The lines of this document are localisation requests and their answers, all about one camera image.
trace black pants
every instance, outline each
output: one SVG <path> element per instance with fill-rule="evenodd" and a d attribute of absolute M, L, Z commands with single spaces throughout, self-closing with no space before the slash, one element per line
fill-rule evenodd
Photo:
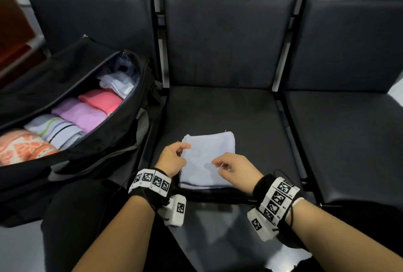
<path fill-rule="evenodd" d="M 127 199 L 125 189 L 107 180 L 81 180 L 63 187 L 42 222 L 46 271 L 70 272 Z M 158 215 L 144 271 L 195 271 Z"/>

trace pink rolled cloth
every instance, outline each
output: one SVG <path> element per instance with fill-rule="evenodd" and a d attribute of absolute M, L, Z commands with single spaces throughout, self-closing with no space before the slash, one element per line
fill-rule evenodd
<path fill-rule="evenodd" d="M 67 98 L 62 101 L 52 109 L 52 114 L 72 122 L 87 134 L 108 117 L 104 112 L 90 107 L 77 98 Z"/>
<path fill-rule="evenodd" d="M 89 104 L 95 109 L 99 109 L 110 115 L 116 110 L 123 99 L 115 93 L 105 90 L 91 90 L 83 95 L 78 96 L 78 99 Z"/>

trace person's left hand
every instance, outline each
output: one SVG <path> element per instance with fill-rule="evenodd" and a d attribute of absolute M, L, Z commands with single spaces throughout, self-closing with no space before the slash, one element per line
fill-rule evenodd
<path fill-rule="evenodd" d="M 176 175 L 186 165 L 186 160 L 181 157 L 183 149 L 190 149 L 188 143 L 176 142 L 164 148 L 155 168 L 161 169 L 169 178 Z"/>

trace coral pink cloth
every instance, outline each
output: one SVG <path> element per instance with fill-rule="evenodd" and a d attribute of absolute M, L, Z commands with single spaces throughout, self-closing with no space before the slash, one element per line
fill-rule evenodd
<path fill-rule="evenodd" d="M 59 150 L 30 131 L 10 131 L 0 137 L 1 165 L 16 164 L 57 152 Z"/>
<path fill-rule="evenodd" d="M 52 114 L 72 122 L 90 133 L 108 116 L 101 110 L 94 109 L 77 98 L 67 98 L 52 109 Z"/>
<path fill-rule="evenodd" d="M 108 115 L 114 112 L 123 101 L 123 99 L 115 93 L 105 90 L 91 90 L 78 96 L 78 99 Z"/>

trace seat backrest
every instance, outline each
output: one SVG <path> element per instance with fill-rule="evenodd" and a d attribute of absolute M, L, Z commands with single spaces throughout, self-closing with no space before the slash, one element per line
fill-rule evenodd
<path fill-rule="evenodd" d="M 402 38 L 403 0 L 306 0 L 283 88 L 387 92 Z"/>
<path fill-rule="evenodd" d="M 30 1 L 51 52 L 86 34 L 114 49 L 141 53 L 159 66 L 152 0 Z"/>
<path fill-rule="evenodd" d="M 164 0 L 170 84 L 271 88 L 295 0 Z"/>

